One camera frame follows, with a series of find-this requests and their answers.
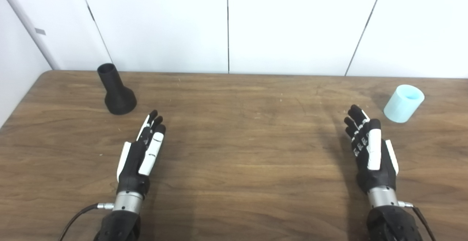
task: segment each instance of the white finger segment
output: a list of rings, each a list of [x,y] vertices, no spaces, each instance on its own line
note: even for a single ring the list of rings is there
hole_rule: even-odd
[[[382,130],[371,129],[369,131],[369,145],[367,151],[369,152],[369,161],[367,162],[367,168],[369,170],[378,171],[380,169],[382,152]]]
[[[164,134],[160,132],[154,133],[148,150],[146,151],[145,159],[143,159],[141,166],[138,170],[139,174],[149,176],[154,166],[154,163],[156,162],[156,158],[158,156],[159,149],[161,148],[163,139]]]
[[[128,157],[128,152],[130,151],[130,147],[132,144],[128,141],[125,141],[124,147],[122,148],[122,153],[120,154],[120,160],[118,161],[118,166],[117,166],[117,181],[120,173],[124,169],[125,166],[125,161],[127,161]]]
[[[395,170],[396,175],[400,171],[398,167],[398,161],[396,161],[395,151],[393,150],[392,142],[388,139],[385,141],[386,148],[388,149],[388,154],[390,155],[390,160],[392,160],[393,169]]]
[[[140,138],[141,133],[143,132],[143,129],[144,129],[145,127],[150,127],[150,126],[151,126],[150,124],[147,123],[147,122],[148,122],[148,119],[149,119],[149,115],[147,116],[147,118],[146,118],[145,121],[143,122],[143,125],[141,126],[140,132],[138,133],[138,136],[137,136],[137,139],[136,139],[136,140],[138,140],[138,139]]]

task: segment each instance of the white door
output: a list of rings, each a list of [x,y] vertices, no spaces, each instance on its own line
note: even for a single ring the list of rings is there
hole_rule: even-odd
[[[349,76],[468,78],[468,0],[378,0]]]
[[[96,70],[110,62],[85,0],[10,0],[54,69]]]
[[[121,71],[227,73],[227,0],[87,0]]]
[[[229,0],[230,72],[344,75],[375,0]]]

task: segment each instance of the robotic hand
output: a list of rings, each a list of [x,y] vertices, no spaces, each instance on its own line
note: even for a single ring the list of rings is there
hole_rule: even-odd
[[[140,209],[148,193],[149,174],[158,156],[166,127],[152,111],[135,142],[125,142],[117,168],[117,198],[112,212],[102,219],[95,241],[136,241],[140,234]]]
[[[380,121],[369,119],[356,105],[351,106],[348,115],[344,122],[358,165],[356,179],[372,207],[367,217],[370,240],[421,241],[413,216],[403,207],[412,207],[428,229],[427,222],[416,207],[396,198],[398,163],[390,140],[382,140]],[[430,229],[428,232],[435,240]]]

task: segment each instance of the cable connector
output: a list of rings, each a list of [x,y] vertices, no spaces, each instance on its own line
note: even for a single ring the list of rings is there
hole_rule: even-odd
[[[414,205],[412,203],[407,203],[403,201],[398,201],[398,206],[400,207],[406,207],[406,208],[413,208]]]
[[[97,204],[97,209],[112,210],[114,209],[114,203],[99,203]]]

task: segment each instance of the silver cylindrical joint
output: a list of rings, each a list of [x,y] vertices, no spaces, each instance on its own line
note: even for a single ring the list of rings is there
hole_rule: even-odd
[[[130,211],[140,213],[143,196],[137,192],[121,191],[117,194],[114,209],[112,211]]]
[[[387,186],[378,186],[367,193],[372,208],[379,206],[398,206],[395,190]]]

